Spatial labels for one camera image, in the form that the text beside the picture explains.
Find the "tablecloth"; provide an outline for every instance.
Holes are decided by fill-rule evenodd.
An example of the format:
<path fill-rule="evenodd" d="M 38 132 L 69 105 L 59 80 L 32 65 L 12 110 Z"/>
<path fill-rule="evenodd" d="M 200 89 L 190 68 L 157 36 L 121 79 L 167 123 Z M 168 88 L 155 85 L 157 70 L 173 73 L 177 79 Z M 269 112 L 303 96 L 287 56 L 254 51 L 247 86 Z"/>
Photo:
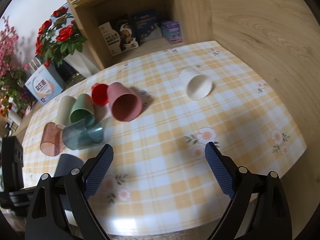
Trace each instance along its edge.
<path fill-rule="evenodd" d="M 206 98 L 187 97 L 179 79 L 184 68 L 210 76 L 214 89 Z M 107 233 L 161 234 L 220 218 L 230 199 L 204 158 L 209 141 L 238 166 L 260 174 L 274 170 L 279 176 L 306 149 L 274 90 L 217 42 L 202 42 L 119 63 L 47 103 L 32 117 L 23 141 L 25 187 L 55 172 L 60 156 L 42 154 L 39 145 L 44 126 L 55 121 L 61 97 L 90 94 L 96 82 L 121 82 L 143 100 L 141 115 L 131 122 L 112 118 L 108 106 L 98 111 L 106 113 L 104 143 L 113 146 L 115 155 L 89 203 Z M 63 153 L 86 161 L 101 148 Z"/>

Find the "white vase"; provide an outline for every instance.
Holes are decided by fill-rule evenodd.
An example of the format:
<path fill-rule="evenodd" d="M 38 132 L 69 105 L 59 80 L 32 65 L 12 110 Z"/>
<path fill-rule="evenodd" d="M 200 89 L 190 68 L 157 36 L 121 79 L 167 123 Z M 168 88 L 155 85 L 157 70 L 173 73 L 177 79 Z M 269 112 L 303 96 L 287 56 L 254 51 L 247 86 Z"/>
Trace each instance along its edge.
<path fill-rule="evenodd" d="M 96 62 L 86 43 L 83 43 L 82 53 L 75 50 L 73 55 L 69 54 L 64 58 L 64 60 L 85 78 L 88 78 L 100 71 L 96 66 Z"/>
<path fill-rule="evenodd" d="M 16 112 L 10 110 L 8 114 L 8 118 L 14 121 L 18 126 L 21 124 L 22 118 Z"/>

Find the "blue gripper pad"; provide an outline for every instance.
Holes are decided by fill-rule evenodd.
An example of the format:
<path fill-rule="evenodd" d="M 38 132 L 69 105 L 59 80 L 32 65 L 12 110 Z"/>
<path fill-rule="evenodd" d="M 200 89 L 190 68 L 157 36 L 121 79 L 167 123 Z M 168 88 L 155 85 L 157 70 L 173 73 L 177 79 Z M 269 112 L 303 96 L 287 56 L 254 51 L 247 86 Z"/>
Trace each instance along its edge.
<path fill-rule="evenodd" d="M 83 195 L 86 200 L 88 200 L 90 196 L 93 196 L 97 193 L 100 183 L 106 175 L 112 161 L 113 148 L 109 146 L 102 153 L 100 159 L 97 161 L 94 168 L 91 169 L 90 173 L 85 179 L 86 189 Z"/>
<path fill-rule="evenodd" d="M 220 157 L 217 155 L 215 149 L 207 143 L 204 149 L 204 156 L 216 177 L 222 192 L 228 195 L 231 199 L 235 196 L 233 177 L 222 163 Z"/>

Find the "box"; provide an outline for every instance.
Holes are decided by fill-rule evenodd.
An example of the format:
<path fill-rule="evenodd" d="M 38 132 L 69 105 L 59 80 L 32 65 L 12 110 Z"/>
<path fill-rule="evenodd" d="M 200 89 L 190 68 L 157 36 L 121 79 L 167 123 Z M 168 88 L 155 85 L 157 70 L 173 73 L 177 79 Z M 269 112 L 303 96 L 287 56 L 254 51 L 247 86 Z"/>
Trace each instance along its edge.
<path fill-rule="evenodd" d="M 42 64 L 27 80 L 25 86 L 41 105 L 45 105 L 62 92 L 65 83 L 53 65 L 45 67 Z"/>
<path fill-rule="evenodd" d="M 162 35 L 170 44 L 177 44 L 182 42 L 180 24 L 175 21 L 161 22 Z"/>
<path fill-rule="evenodd" d="M 149 10 L 132 15 L 132 22 L 140 43 L 162 37 L 156 10 Z"/>
<path fill-rule="evenodd" d="M 127 15 L 100 25 L 99 28 L 112 57 L 139 47 Z"/>

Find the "metal bolt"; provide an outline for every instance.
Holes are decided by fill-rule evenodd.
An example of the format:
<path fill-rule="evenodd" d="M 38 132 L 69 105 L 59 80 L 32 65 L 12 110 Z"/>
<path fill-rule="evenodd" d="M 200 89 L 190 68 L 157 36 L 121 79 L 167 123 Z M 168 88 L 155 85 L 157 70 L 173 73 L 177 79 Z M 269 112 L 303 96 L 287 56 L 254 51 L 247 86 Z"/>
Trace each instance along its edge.
<path fill-rule="evenodd" d="M 72 171 L 71 171 L 71 174 L 72 175 L 76 175 L 76 174 L 78 174 L 80 172 L 80 170 L 78 169 L 78 168 L 75 168 L 75 169 L 73 169 Z"/>
<path fill-rule="evenodd" d="M 239 171 L 240 171 L 241 173 L 247 173 L 247 172 L 248 172 L 248 170 L 247 170 L 246 167 L 239 167 Z"/>
<path fill-rule="evenodd" d="M 48 173 L 42 174 L 41 179 L 45 180 L 49 177 Z"/>
<path fill-rule="evenodd" d="M 278 174 L 275 171 L 270 172 L 271 177 L 277 178 Z"/>

